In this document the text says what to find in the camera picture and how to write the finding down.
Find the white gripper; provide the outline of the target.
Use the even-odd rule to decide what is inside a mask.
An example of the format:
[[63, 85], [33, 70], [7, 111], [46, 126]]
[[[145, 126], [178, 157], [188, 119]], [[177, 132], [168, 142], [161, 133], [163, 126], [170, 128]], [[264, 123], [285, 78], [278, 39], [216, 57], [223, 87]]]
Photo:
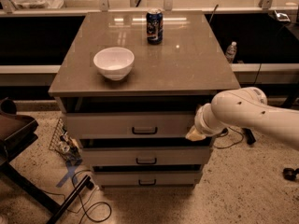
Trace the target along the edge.
[[193, 142], [204, 140], [206, 136], [217, 135], [225, 128], [225, 125], [213, 114], [211, 104], [205, 104], [197, 110], [194, 125], [185, 136], [186, 139]]

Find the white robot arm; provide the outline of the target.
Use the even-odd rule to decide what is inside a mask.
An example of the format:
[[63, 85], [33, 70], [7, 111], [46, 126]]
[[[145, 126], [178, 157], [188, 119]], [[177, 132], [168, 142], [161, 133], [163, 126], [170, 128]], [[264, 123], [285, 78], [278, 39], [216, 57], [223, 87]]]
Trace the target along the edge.
[[256, 87], [216, 94], [196, 111], [186, 138], [204, 140], [229, 126], [257, 131], [299, 150], [299, 111], [268, 105], [265, 94]]

